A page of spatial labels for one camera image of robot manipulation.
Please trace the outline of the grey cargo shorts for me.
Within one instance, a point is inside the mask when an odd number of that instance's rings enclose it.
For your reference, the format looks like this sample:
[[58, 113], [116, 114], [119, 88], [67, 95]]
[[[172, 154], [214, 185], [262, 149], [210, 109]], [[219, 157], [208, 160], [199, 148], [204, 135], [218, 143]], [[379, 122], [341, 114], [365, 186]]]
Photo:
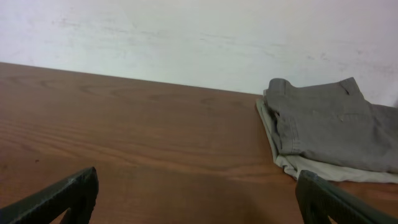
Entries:
[[264, 102], [279, 154], [397, 172], [397, 108], [368, 102], [354, 78], [301, 88], [274, 78]]

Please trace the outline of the folded khaki shorts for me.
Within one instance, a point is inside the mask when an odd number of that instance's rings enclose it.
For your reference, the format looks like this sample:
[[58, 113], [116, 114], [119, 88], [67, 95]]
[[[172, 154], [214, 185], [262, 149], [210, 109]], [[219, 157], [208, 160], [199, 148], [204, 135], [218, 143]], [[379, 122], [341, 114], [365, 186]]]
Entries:
[[284, 156], [279, 154], [277, 145], [273, 135], [276, 132], [275, 122], [271, 113], [266, 109], [263, 99], [257, 101], [257, 109], [261, 116], [263, 125], [266, 129], [267, 137], [270, 140], [272, 159], [274, 163], [281, 167], [284, 172], [291, 175], [295, 179], [303, 170], [309, 170], [326, 180], [337, 182], [353, 181], [353, 182], [378, 182], [378, 183], [397, 183], [397, 172], [375, 172], [368, 170], [355, 169], [350, 167], [338, 166], [329, 163], [313, 161], [302, 156]]

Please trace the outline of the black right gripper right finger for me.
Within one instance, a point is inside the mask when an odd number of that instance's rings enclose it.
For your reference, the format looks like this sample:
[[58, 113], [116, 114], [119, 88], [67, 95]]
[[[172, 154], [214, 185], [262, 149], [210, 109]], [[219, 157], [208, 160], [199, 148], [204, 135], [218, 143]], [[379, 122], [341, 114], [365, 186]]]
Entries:
[[297, 179], [295, 195], [303, 221], [330, 224], [397, 224], [397, 219], [365, 204], [316, 173], [303, 170]]

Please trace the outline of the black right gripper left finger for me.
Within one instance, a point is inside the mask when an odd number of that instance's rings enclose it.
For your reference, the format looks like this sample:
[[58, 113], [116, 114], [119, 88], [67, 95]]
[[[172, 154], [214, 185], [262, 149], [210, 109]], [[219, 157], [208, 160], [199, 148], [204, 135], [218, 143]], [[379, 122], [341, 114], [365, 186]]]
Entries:
[[82, 169], [47, 188], [1, 209], [1, 223], [89, 223], [99, 181], [94, 167]]

